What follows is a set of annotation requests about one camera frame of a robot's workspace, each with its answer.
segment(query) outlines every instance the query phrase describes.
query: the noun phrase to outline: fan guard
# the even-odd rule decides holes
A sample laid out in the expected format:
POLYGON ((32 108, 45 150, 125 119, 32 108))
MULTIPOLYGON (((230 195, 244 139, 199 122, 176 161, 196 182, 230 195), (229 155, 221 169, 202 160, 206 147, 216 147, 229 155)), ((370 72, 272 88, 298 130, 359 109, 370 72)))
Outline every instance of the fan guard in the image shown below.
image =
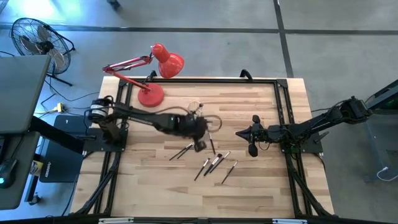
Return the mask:
POLYGON ((70 52, 74 44, 46 23, 37 19, 20 18, 11 27, 11 39, 21 55, 49 55, 51 63, 48 73, 61 74, 70 65, 70 52), (72 44, 68 48, 64 39, 72 44))

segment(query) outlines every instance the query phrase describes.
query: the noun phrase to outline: lamp base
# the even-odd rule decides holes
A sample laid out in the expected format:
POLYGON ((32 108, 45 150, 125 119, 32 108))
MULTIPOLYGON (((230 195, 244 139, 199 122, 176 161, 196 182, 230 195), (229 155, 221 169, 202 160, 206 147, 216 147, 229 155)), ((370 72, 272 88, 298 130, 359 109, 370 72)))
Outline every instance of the lamp base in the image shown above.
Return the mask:
POLYGON ((146 84, 151 90, 141 89, 138 92, 138 101, 146 107, 155 107, 162 103, 164 98, 163 88, 155 83, 146 84))

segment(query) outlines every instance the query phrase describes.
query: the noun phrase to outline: lamp shade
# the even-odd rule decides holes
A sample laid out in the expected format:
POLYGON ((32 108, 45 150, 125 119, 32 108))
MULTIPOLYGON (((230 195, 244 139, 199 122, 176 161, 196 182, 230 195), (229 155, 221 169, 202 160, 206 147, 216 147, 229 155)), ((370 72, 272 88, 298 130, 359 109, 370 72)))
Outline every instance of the lamp shade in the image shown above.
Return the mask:
POLYGON ((184 59, 178 54, 169 53, 162 44, 155 44, 152 54, 159 61, 159 73, 163 78, 176 76, 184 67, 184 59))

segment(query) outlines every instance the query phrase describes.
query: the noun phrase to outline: wooden table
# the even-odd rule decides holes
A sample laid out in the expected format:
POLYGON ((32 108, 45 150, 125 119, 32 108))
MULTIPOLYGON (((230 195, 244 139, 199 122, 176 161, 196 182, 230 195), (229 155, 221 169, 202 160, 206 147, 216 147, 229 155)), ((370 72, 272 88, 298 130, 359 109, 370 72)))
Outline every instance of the wooden table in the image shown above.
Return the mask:
MULTIPOLYGON (((287 82, 295 122, 310 119, 312 116, 303 79, 288 78, 287 82)), ((118 83, 116 77, 104 77, 99 97, 116 96, 118 83)), ((231 151, 231 154, 213 173, 206 177, 201 175, 197 181, 193 181, 204 160, 213 157, 210 147, 199 153, 188 151, 180 159, 169 161, 191 141, 165 135, 151 126, 131 121, 126 150, 122 153, 119 166, 112 216, 293 217, 286 161, 279 145, 271 144, 267 151, 259 149, 258 157, 253 158, 248 154, 248 143, 235 135, 236 131, 252 124, 254 114, 260 116, 264 127, 279 123, 272 85, 161 85, 165 98, 160 106, 141 106, 137 99, 139 89, 136 87, 133 88, 131 105, 147 111, 157 111, 170 106, 186 108, 192 101, 204 103, 203 114, 217 114, 223 119, 221 130, 213 133, 217 153, 231 151), (236 160, 239 163, 221 185, 236 160)), ((96 152, 84 160, 71 212, 81 208, 97 187, 103 156, 104 153, 96 152)), ((312 154, 303 154, 303 163, 309 189, 324 208, 333 213, 322 163, 312 154)), ((304 211, 300 190, 298 197, 300 208, 304 211)))

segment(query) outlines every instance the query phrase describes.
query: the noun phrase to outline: red desk lamp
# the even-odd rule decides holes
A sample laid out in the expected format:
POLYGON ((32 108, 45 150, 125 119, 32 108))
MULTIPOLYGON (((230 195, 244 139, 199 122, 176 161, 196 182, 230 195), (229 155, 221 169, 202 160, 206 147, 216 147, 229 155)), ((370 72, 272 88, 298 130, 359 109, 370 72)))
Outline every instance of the red desk lamp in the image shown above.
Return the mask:
POLYGON ((103 69, 104 72, 112 74, 115 77, 141 88, 138 93, 138 100, 146 107, 155 107, 161 104, 164 98, 162 87, 155 83, 141 83, 131 80, 130 78, 120 75, 118 72, 130 70, 142 65, 148 65, 152 62, 153 57, 159 61, 159 73, 163 78, 172 78, 176 76, 184 67, 184 59, 175 53, 169 53, 162 44, 155 44, 151 48, 152 50, 149 56, 142 56, 125 62, 116 63, 114 65, 108 65, 103 69))

